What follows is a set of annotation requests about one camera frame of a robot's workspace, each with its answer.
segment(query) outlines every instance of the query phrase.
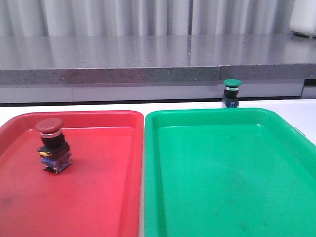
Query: red mushroom button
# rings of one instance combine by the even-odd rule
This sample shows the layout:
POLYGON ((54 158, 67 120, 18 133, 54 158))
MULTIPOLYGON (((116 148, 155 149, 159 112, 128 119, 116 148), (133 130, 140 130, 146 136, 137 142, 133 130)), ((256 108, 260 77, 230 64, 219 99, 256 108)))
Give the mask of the red mushroom button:
POLYGON ((40 133, 54 133, 62 128, 64 121, 60 118, 48 118, 38 122, 35 129, 40 133))

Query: red tray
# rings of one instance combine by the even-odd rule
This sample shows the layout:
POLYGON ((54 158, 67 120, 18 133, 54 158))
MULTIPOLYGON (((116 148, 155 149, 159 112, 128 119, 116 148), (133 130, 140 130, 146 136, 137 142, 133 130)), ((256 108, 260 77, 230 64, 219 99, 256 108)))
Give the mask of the red tray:
POLYGON ((29 113, 0 127, 0 236, 136 237, 143 115, 134 111, 29 113), (61 118, 73 164, 43 171, 34 130, 61 118))

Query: white curtain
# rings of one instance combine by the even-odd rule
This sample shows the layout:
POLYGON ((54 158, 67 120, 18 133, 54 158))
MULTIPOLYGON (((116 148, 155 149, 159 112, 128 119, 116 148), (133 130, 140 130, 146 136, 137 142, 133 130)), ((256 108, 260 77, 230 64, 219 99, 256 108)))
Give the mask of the white curtain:
POLYGON ((0 0, 0 36, 289 32, 294 0, 0 0))

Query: metal ring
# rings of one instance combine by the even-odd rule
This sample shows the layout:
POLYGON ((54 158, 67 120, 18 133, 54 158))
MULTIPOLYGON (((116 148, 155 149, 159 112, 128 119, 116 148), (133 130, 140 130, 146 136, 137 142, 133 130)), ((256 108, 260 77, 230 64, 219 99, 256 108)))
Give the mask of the metal ring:
POLYGON ((61 128, 54 133, 40 133, 40 136, 42 138, 53 138, 53 137, 57 137, 60 134, 62 134, 61 128))
POLYGON ((239 87, 225 87, 225 90, 236 91, 239 90, 239 87))

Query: green tray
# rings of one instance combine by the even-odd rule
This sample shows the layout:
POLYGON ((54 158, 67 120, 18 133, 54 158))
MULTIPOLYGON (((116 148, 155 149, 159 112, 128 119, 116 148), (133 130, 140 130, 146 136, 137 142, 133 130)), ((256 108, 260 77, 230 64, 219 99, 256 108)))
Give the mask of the green tray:
POLYGON ((256 108, 146 117, 146 237, 316 236, 316 146, 256 108))

